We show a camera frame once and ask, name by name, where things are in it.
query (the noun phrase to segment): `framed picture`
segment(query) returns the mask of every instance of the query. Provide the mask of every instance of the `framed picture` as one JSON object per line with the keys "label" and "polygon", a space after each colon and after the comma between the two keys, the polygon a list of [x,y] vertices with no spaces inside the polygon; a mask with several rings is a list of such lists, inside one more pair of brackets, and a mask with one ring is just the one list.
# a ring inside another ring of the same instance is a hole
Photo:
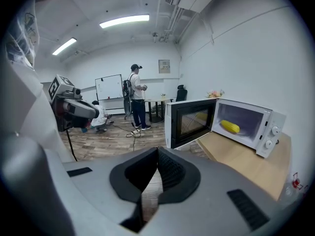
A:
{"label": "framed picture", "polygon": [[158,60],[158,73],[171,73],[171,66],[169,59]]}

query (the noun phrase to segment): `round table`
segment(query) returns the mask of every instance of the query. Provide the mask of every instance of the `round table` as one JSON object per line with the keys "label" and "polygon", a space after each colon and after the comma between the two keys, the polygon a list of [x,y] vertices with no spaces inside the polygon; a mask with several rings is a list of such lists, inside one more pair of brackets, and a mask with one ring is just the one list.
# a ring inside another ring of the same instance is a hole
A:
{"label": "round table", "polygon": [[[150,122],[159,122],[164,120],[164,101],[166,100],[172,100],[173,98],[154,98],[154,99],[145,99],[144,101],[149,104],[149,117],[150,117]],[[161,117],[158,116],[158,102],[161,102]],[[156,103],[156,114],[157,116],[152,119],[152,111],[151,111],[151,102]]]}

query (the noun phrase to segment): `black rubber pad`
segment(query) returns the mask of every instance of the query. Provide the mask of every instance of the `black rubber pad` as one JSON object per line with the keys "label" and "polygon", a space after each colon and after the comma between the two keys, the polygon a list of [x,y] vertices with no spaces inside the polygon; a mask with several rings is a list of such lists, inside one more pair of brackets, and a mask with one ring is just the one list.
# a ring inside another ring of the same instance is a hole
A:
{"label": "black rubber pad", "polygon": [[163,147],[158,148],[157,169],[163,185],[163,193],[158,197],[159,204],[182,202],[200,184],[201,175],[197,167]]}
{"label": "black rubber pad", "polygon": [[112,169],[109,181],[121,199],[133,203],[141,199],[141,193],[157,170],[157,150],[153,147]]}

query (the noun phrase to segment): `ceiling light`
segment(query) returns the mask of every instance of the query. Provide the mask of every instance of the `ceiling light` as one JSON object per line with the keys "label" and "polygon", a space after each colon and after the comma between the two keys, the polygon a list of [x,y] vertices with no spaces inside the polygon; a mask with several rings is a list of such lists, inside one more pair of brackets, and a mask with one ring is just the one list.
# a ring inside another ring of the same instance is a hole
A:
{"label": "ceiling light", "polygon": [[57,50],[54,51],[53,55],[58,55],[60,52],[62,52],[65,48],[72,45],[73,43],[77,42],[77,40],[73,37],[68,42],[65,42],[63,45],[61,45]]}
{"label": "ceiling light", "polygon": [[125,17],[125,18],[118,18],[118,19],[114,19],[108,22],[101,23],[99,25],[102,28],[106,28],[106,27],[115,26],[115,25],[124,24],[124,23],[148,21],[148,20],[149,20],[149,15],[139,15],[139,16]]}

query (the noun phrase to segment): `white wall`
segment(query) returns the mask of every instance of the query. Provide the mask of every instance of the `white wall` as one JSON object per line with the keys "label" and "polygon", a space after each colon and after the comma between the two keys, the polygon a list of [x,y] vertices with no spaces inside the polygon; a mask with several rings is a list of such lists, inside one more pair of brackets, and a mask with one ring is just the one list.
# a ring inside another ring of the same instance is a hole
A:
{"label": "white wall", "polygon": [[37,53],[34,63],[34,69],[39,76],[40,82],[52,82],[56,74],[68,76],[65,66],[59,62],[55,56],[44,56]]}
{"label": "white wall", "polygon": [[215,0],[181,41],[180,84],[188,99],[213,89],[226,98],[263,105],[287,115],[291,172],[310,183],[314,168],[314,43],[286,0]]}
{"label": "white wall", "polygon": [[[158,73],[158,60],[169,59],[170,74]],[[121,74],[122,80],[131,73],[131,65],[143,66],[139,76],[141,84],[148,86],[145,97],[160,98],[162,93],[167,97],[176,97],[179,80],[180,55],[172,43],[138,42],[122,44],[96,51],[77,59],[68,66],[69,79],[82,90],[83,99],[96,100],[95,79]],[[123,99],[100,101],[106,109],[123,108]],[[110,114],[124,113],[123,109],[108,111]]]}

